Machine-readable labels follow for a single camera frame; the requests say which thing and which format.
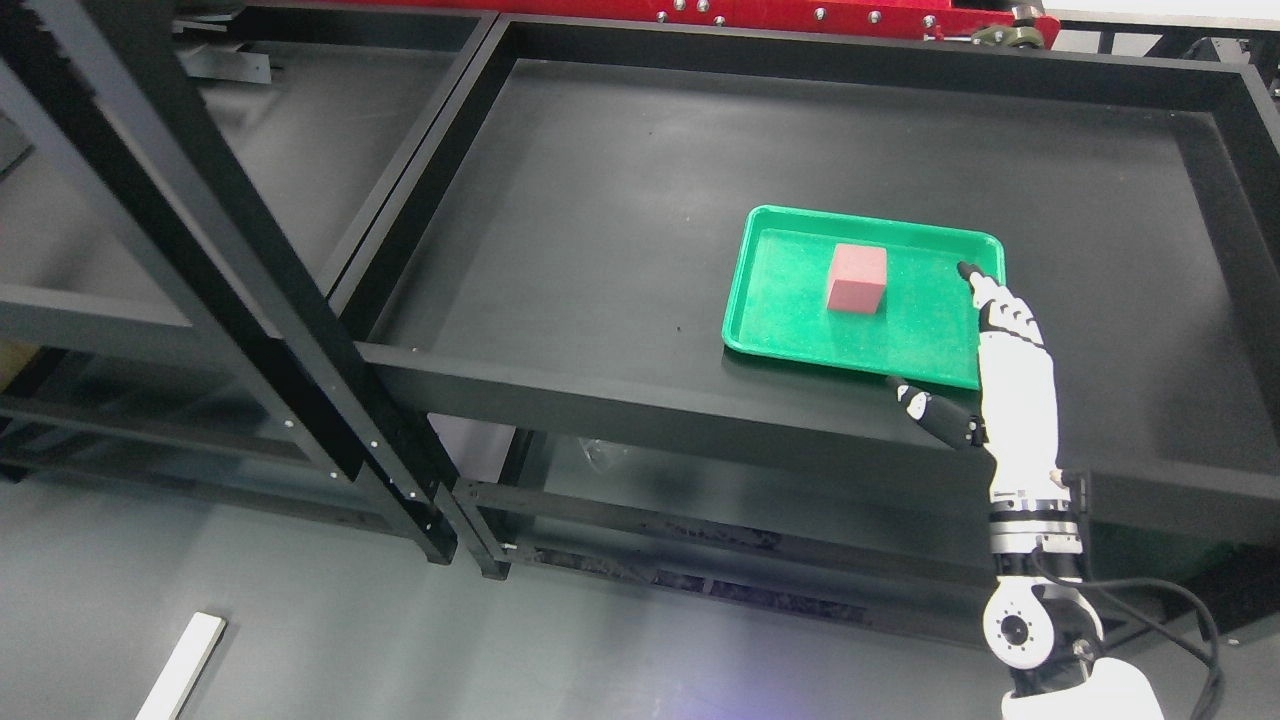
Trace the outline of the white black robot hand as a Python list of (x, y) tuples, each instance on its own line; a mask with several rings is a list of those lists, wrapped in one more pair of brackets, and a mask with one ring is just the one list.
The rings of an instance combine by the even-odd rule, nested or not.
[(1059, 466), (1059, 398), (1053, 359), (1028, 304), (978, 265), (959, 263), (977, 313), (979, 407), (975, 411), (901, 377), (886, 379), (897, 405), (924, 432), (995, 464), (989, 500), (1064, 506), (1070, 492)]

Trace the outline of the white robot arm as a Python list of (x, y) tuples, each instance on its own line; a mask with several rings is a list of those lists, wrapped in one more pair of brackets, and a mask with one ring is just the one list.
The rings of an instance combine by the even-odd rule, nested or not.
[(1089, 473), (1066, 470), (989, 506), (995, 589), (982, 634), (1012, 683), (1002, 719), (1164, 717), (1144, 673), (1105, 650), (1102, 619), (1079, 587), (1089, 500)]

